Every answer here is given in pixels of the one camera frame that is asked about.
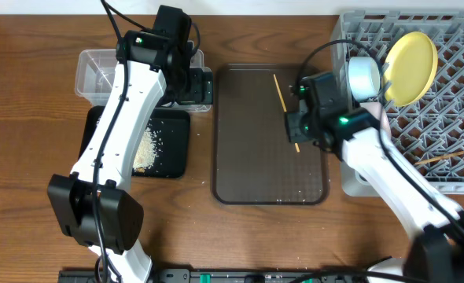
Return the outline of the pink bowl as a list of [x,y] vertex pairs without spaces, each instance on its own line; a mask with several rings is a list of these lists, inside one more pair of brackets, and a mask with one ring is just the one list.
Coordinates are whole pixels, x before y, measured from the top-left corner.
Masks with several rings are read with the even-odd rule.
[[374,116],[381,124],[381,129],[385,131],[388,138],[392,137],[389,119],[386,115],[384,107],[380,102],[364,102],[360,106],[366,109],[372,116]]

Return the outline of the light blue bowl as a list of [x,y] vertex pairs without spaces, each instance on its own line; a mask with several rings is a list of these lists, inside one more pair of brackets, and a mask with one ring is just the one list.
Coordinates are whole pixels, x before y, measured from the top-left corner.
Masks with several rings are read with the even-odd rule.
[[348,81],[353,98],[366,101],[379,92],[379,68],[371,57],[351,57],[348,64]]

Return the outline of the yellow plate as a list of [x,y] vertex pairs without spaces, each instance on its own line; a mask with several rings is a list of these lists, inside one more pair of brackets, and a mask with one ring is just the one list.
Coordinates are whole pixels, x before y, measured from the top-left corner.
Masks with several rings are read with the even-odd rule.
[[385,63],[383,79],[389,86],[385,99],[396,107],[403,107],[418,101],[432,86],[438,52],[428,35],[413,31],[393,45]]

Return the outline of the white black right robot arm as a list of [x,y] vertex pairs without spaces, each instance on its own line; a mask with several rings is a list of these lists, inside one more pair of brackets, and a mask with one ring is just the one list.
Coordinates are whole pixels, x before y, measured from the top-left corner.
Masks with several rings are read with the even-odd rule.
[[291,142],[313,142],[358,172],[411,240],[404,259],[385,259],[347,276],[365,282],[464,282],[464,208],[436,190],[391,143],[377,102],[351,112],[301,105],[285,114]]

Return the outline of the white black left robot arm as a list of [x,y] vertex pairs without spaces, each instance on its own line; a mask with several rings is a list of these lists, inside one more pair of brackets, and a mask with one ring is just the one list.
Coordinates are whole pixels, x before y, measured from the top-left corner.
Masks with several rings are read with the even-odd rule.
[[189,33],[128,31],[118,41],[111,94],[87,147],[68,176],[53,175],[47,194],[64,235],[98,255],[98,282],[145,282],[152,260],[138,236],[144,211],[130,196],[133,164],[153,110],[191,84],[199,50]]

